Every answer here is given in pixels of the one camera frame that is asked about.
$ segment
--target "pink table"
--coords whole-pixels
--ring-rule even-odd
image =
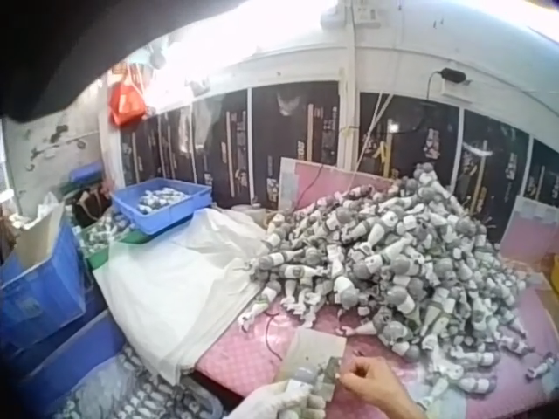
[[[559,339],[552,326],[549,315],[544,309],[536,290],[526,290],[520,304],[521,319],[529,330],[529,341],[536,346],[538,354],[559,353]],[[269,327],[268,342],[280,355],[284,355],[294,335],[299,321],[287,315],[278,305],[270,313],[279,313]],[[242,395],[249,395],[255,388],[273,380],[280,360],[266,347],[266,324],[269,318],[257,319],[249,333],[239,331],[236,323],[224,333],[221,339],[198,362],[197,370],[229,390]],[[342,318],[342,324],[355,326],[357,318]],[[333,307],[325,307],[315,324],[315,329],[333,333],[338,326]],[[353,337],[348,339],[344,356],[347,362],[352,356],[382,355],[393,365],[398,376],[406,383],[412,396],[419,397],[427,391],[422,384],[422,370],[402,363],[397,356],[387,351],[376,338]],[[559,384],[557,374],[543,381],[528,383],[524,379],[526,369],[538,362],[536,354],[528,355],[520,361],[503,354],[503,360],[497,367],[499,384],[494,393],[486,399],[466,399],[458,392],[450,392],[438,406],[434,406],[433,417],[445,419],[467,418],[487,419],[512,416],[516,413],[545,403],[549,399],[549,380]],[[334,400],[328,405],[328,417],[344,419],[377,419],[384,415],[377,409],[357,401],[343,388],[338,388]]]

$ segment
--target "blue crate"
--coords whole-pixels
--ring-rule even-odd
[[[23,232],[0,267],[0,339],[20,349],[50,336],[86,310],[77,240],[63,211],[58,206]]]
[[[48,416],[59,409],[67,395],[95,368],[113,359],[125,342],[122,331],[105,310],[18,383],[26,406],[37,416]]]
[[[144,215],[138,209],[138,202],[146,190],[173,188],[189,195],[179,203],[163,207],[151,214]],[[155,178],[128,186],[113,193],[113,206],[132,221],[138,229],[153,235],[174,223],[178,223],[196,210],[211,205],[211,188],[182,181]]]
[[[95,161],[93,163],[76,168],[70,172],[70,182],[83,183],[90,182],[92,179],[100,179],[103,175],[103,163]]]
[[[31,373],[64,342],[106,309],[107,303],[99,287],[92,285],[86,291],[86,313],[83,316],[28,349],[17,349],[13,345],[7,347],[3,350],[3,357],[10,365],[14,377],[19,380]]]

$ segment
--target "gloved hand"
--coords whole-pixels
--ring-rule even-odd
[[[326,417],[326,403],[318,395],[311,395],[309,389],[286,392],[287,381],[276,382],[254,390],[227,419],[277,419],[278,413],[288,411],[289,419],[323,419]],[[303,408],[302,415],[296,409]]]

